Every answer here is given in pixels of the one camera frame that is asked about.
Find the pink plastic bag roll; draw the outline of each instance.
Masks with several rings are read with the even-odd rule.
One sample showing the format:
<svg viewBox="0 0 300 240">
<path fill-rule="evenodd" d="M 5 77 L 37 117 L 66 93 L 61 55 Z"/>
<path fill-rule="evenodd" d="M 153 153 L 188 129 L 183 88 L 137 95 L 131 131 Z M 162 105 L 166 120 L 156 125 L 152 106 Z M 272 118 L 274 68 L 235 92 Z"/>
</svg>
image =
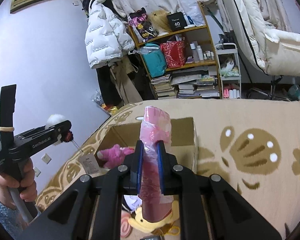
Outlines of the pink plastic bag roll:
<svg viewBox="0 0 300 240">
<path fill-rule="evenodd" d="M 139 197 L 142 199 L 142 217 L 155 223 L 171 212 L 173 196 L 161 194 L 156 144 L 164 141 L 166 151 L 171 147 L 170 116 L 153 106 L 146 106 L 141 123 L 140 140 L 143 142 L 142 182 Z"/>
</svg>

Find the electrical socket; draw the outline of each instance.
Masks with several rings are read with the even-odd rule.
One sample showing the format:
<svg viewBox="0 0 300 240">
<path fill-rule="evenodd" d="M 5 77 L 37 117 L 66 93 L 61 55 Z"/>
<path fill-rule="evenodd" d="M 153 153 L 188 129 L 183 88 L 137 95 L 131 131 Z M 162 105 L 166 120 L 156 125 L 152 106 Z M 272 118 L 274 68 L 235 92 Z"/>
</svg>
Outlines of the electrical socket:
<svg viewBox="0 0 300 240">
<path fill-rule="evenodd" d="M 44 163 L 48 164 L 51 161 L 51 158 L 49 155 L 47 155 L 46 153 L 42 156 L 41 158 L 43 160 Z"/>
<path fill-rule="evenodd" d="M 33 169 L 34 169 L 34 175 L 36 177 L 38 177 L 40 175 L 41 171 L 37 167 L 34 167 Z"/>
</svg>

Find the beige rubber band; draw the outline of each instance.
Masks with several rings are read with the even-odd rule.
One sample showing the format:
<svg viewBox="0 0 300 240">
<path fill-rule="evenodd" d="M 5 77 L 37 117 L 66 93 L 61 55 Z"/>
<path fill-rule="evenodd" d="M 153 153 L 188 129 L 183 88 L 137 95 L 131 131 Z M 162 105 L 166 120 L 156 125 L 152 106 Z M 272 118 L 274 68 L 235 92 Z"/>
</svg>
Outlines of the beige rubber band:
<svg viewBox="0 0 300 240">
<path fill-rule="evenodd" d="M 0 132 L 13 132 L 14 127 L 0 127 Z"/>
</svg>

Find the person's finger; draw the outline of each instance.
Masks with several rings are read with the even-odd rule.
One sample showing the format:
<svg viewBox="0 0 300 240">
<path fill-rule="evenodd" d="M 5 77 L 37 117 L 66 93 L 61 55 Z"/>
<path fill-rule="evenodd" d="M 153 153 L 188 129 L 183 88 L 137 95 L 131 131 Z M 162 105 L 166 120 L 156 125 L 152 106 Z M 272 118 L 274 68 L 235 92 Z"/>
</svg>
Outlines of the person's finger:
<svg viewBox="0 0 300 240">
<path fill-rule="evenodd" d="M 13 177 L 5 174 L 5 173 L 0 173 L 0 187 L 19 187 L 19 182 L 14 179 Z"/>
<path fill-rule="evenodd" d="M 26 201 L 26 202 L 33 202 L 33 201 L 35 201 L 35 199 L 37 198 L 37 195 L 38 195 L 38 192 L 35 191 L 35 193 L 34 193 L 32 196 L 26 198 L 25 201 Z"/>
<path fill-rule="evenodd" d="M 20 193 L 20 197 L 21 199 L 28 199 L 30 198 L 33 194 L 35 194 L 35 192 L 37 191 L 37 184 L 34 181 L 32 183 L 32 185 L 30 185 L 29 187 L 27 187 L 24 191 L 22 191 Z"/>
<path fill-rule="evenodd" d="M 27 173 L 27 172 L 31 171 L 32 169 L 33 169 L 33 163 L 32 163 L 32 160 L 29 158 L 28 162 L 23 167 L 23 172 Z"/>
<path fill-rule="evenodd" d="M 30 170 L 26 173 L 24 179 L 20 182 L 21 187 L 29 187 L 34 182 L 34 170 Z"/>
</svg>

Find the red floral bag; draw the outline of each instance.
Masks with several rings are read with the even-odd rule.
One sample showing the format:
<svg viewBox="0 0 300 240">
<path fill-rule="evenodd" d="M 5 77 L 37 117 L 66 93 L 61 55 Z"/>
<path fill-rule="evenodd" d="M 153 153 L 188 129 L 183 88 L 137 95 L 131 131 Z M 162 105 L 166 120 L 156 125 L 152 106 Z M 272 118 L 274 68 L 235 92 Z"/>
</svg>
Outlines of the red floral bag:
<svg viewBox="0 0 300 240">
<path fill-rule="evenodd" d="M 168 41 L 162 43 L 160 48 L 164 54 L 168 68 L 182 67 L 185 62 L 185 42 L 184 41 Z"/>
</svg>

